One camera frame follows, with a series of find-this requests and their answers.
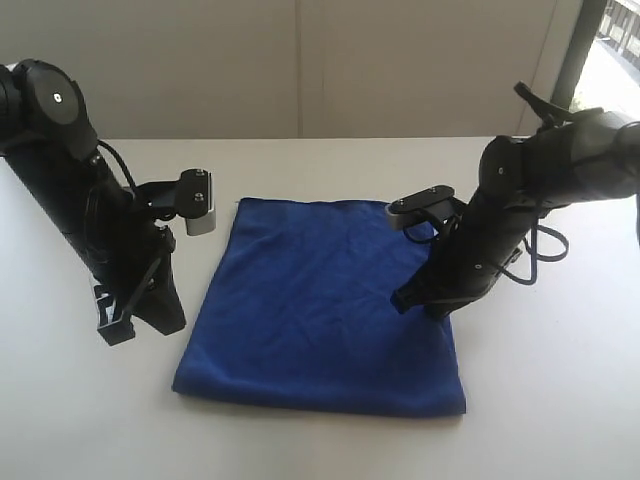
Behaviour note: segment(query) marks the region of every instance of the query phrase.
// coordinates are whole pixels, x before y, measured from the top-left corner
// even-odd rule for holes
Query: blue microfiber towel
[[[464,413],[449,319],[389,303],[427,256],[389,228],[381,202],[243,199],[173,389],[294,409]]]

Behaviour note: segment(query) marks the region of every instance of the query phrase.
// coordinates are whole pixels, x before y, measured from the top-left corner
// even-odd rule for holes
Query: white table
[[[468,413],[404,420],[181,398],[173,373],[243,196],[393,200],[433,184],[469,198],[487,139],[122,141],[137,180],[216,179],[218,229],[187,238],[175,280],[188,327],[109,348],[88,274],[0,165],[0,478],[638,479],[640,250],[632,200],[573,206],[539,283],[506,279],[453,315]],[[556,248],[543,242],[546,251]],[[526,273],[521,260],[516,271]]]

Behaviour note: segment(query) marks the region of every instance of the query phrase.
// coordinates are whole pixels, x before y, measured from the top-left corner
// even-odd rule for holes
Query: white wall
[[[580,0],[30,0],[0,61],[50,61],[104,137],[491,135],[535,121]]]

